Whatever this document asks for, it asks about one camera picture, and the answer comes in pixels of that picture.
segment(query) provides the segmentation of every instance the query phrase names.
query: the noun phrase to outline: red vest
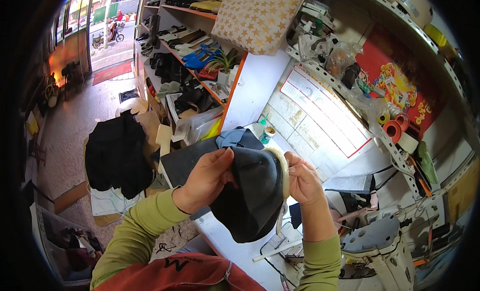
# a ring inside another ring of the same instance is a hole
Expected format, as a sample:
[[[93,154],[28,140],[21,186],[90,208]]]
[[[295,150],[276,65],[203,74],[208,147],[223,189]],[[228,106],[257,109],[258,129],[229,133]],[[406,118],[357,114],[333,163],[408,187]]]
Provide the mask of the red vest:
[[[93,290],[206,290],[223,280],[230,284],[231,290],[265,290],[231,261],[197,252],[130,265]]]

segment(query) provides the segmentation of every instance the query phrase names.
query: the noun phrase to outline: star patterned bag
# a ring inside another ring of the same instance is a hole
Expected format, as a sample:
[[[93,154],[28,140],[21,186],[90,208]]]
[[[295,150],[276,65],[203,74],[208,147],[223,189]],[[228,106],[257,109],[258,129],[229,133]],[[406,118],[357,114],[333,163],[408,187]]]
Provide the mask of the star patterned bag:
[[[303,0],[222,0],[212,35],[251,54],[275,56]]]

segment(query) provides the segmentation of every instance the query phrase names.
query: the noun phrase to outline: zipper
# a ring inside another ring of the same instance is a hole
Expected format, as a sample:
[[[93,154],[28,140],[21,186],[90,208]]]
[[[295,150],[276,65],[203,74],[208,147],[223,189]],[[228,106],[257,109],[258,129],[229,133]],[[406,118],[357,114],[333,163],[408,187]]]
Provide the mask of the zipper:
[[[232,261],[230,261],[230,264],[228,265],[228,269],[225,271],[225,274],[224,274],[224,276],[222,277],[222,279],[219,280],[218,282],[213,283],[213,284],[183,282],[183,283],[180,283],[180,285],[187,285],[187,286],[213,286],[213,285],[217,285],[217,284],[219,284],[220,282],[222,282],[223,280],[225,280],[225,281],[227,281],[230,285],[232,285],[233,287],[237,288],[238,290],[244,291],[243,289],[241,289],[241,288],[235,286],[234,284],[232,284],[231,282],[229,282],[230,270],[232,269],[232,266],[233,266],[233,263],[232,263]]]

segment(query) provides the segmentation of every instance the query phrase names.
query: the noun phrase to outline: stone floor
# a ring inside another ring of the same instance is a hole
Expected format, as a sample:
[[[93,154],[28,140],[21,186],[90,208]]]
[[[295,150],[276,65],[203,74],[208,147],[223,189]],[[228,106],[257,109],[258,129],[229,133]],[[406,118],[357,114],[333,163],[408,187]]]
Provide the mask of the stone floor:
[[[92,71],[105,68],[118,62],[132,59],[134,56],[134,40],[113,42],[106,49],[101,49],[91,57]]]
[[[70,92],[67,100],[60,97],[57,106],[48,112],[41,140],[41,147],[47,150],[46,164],[38,170],[37,185],[52,199],[85,181],[83,166],[83,143],[93,131],[97,122],[115,117],[120,105],[119,93],[136,87],[132,72],[119,75],[92,86],[93,76],[85,81],[83,90]],[[96,225],[90,199],[84,196],[59,214],[60,217],[89,228],[105,250],[113,237],[115,227],[121,219],[106,226]],[[156,242],[152,259],[174,254],[189,240],[198,235],[193,222],[185,220],[173,229],[168,229]],[[170,248],[171,252],[159,250]]]

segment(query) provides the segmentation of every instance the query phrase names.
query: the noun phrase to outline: green long sleeve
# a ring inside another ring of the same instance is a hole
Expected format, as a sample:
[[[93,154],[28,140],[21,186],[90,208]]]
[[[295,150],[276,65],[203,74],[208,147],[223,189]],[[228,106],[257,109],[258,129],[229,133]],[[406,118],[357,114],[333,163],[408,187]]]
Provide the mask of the green long sleeve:
[[[149,196],[125,214],[93,270],[90,289],[130,265],[148,263],[159,235],[189,217],[173,203],[174,190]],[[341,261],[338,235],[320,242],[303,241],[303,251],[305,270],[297,290],[336,290]],[[219,284],[209,290],[227,289],[228,286]]]
[[[303,241],[304,270],[295,290],[337,290],[342,261],[339,235],[319,242]]]
[[[173,203],[174,190],[142,199],[128,210],[93,270],[90,289],[130,265],[148,263],[159,235],[189,217]]]

